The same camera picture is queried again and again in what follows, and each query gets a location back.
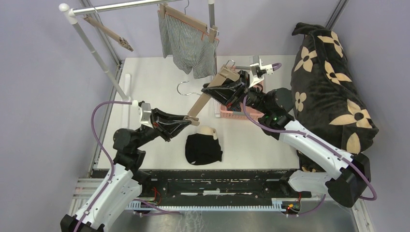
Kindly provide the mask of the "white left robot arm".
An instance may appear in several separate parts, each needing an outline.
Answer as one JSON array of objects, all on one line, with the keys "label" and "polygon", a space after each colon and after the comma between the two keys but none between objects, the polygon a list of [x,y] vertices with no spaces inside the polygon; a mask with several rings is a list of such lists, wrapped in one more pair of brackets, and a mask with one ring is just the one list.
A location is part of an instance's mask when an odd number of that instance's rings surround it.
[{"label": "white left robot arm", "polygon": [[140,147],[161,137],[168,142],[198,119],[173,115],[157,108],[142,112],[138,129],[118,129],[113,136],[116,156],[113,167],[89,200],[73,215],[65,215],[60,222],[63,232],[107,232],[138,196],[151,193],[150,174],[141,171],[146,152]]}]

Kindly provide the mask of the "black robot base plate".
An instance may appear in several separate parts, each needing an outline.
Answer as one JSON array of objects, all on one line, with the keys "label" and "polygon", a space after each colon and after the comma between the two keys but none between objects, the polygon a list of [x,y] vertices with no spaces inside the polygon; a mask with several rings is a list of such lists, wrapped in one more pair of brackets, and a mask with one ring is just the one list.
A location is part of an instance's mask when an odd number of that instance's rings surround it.
[{"label": "black robot base plate", "polygon": [[286,170],[146,170],[143,200],[160,206],[271,206],[272,199],[309,198],[286,186]]}]

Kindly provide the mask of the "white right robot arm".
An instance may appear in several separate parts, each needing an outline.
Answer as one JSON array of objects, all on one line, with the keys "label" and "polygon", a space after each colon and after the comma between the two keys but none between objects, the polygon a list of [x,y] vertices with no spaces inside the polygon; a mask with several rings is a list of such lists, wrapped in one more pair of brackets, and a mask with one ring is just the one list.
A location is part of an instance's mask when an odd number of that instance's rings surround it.
[{"label": "white right robot arm", "polygon": [[292,108],[289,89],[282,87],[265,93],[258,87],[265,74],[264,71],[218,73],[204,85],[188,116],[196,122],[210,99],[226,107],[241,103],[261,112],[263,116],[254,121],[256,126],[266,135],[301,151],[323,169],[321,173],[310,174],[291,171],[279,184],[281,194],[291,197],[301,191],[320,192],[344,207],[352,207],[362,198],[364,190],[371,188],[369,158],[339,149],[305,128],[289,113]]}]

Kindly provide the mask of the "navy striped underwear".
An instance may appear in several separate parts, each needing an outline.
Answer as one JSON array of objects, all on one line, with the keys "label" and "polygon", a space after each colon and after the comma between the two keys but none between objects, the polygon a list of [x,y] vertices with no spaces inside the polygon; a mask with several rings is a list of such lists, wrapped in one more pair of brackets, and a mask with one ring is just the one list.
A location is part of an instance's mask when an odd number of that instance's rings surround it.
[{"label": "navy striped underwear", "polygon": [[227,108],[227,111],[232,111],[232,112],[241,112],[242,111],[241,106],[240,106],[239,103],[235,104],[235,105],[227,106],[226,108]]}]

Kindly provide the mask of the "black underwear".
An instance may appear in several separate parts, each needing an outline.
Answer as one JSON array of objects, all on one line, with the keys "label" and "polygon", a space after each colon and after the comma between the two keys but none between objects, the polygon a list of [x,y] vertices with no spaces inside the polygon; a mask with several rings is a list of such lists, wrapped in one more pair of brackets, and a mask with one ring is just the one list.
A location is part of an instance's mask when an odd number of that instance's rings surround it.
[{"label": "black underwear", "polygon": [[222,162],[223,150],[215,128],[200,126],[186,139],[185,157],[191,165],[208,165]]}]

